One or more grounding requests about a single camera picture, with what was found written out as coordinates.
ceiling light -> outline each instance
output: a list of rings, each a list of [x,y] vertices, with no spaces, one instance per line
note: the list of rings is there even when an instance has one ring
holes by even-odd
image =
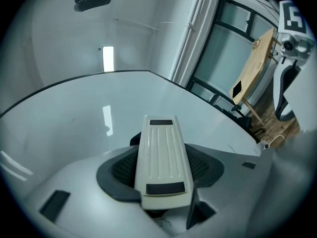
[[[104,71],[113,71],[113,47],[103,47]]]

white tabletop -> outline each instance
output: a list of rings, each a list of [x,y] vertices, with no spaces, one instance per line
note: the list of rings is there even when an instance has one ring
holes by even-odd
[[[260,155],[255,140],[207,102],[148,71],[103,73],[57,84],[0,119],[1,163],[25,196],[65,165],[129,145],[145,115],[176,115],[185,143]]]

wooden stand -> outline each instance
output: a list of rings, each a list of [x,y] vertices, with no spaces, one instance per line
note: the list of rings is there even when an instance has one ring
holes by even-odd
[[[245,99],[242,98],[241,100],[247,107],[248,109],[250,109],[250,111],[254,114],[254,116],[259,120],[259,122],[262,124],[262,126],[264,126],[264,122],[262,121],[262,119],[258,116],[257,112],[253,109],[253,107],[251,106],[251,104]]]
[[[277,39],[275,39],[274,37],[272,37],[272,40],[274,40],[277,44],[279,44],[280,46],[282,46],[282,44],[281,44]]]
[[[269,54],[268,57],[273,59],[276,63],[278,63],[278,61],[272,56],[272,54]]]

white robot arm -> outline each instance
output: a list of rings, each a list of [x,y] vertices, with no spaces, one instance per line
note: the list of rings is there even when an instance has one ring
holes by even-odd
[[[274,109],[277,119],[288,121],[295,116],[284,92],[303,69],[316,40],[306,20],[290,0],[280,2],[278,32],[282,35],[282,59],[276,67],[273,79]]]

black mesh grille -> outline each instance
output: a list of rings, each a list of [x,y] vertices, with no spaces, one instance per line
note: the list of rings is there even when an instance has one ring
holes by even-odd
[[[134,187],[134,177],[137,167],[138,152],[128,155],[112,166],[112,175],[119,182]]]
[[[190,150],[186,149],[186,152],[193,180],[197,180],[206,174],[209,164],[191,153]]]

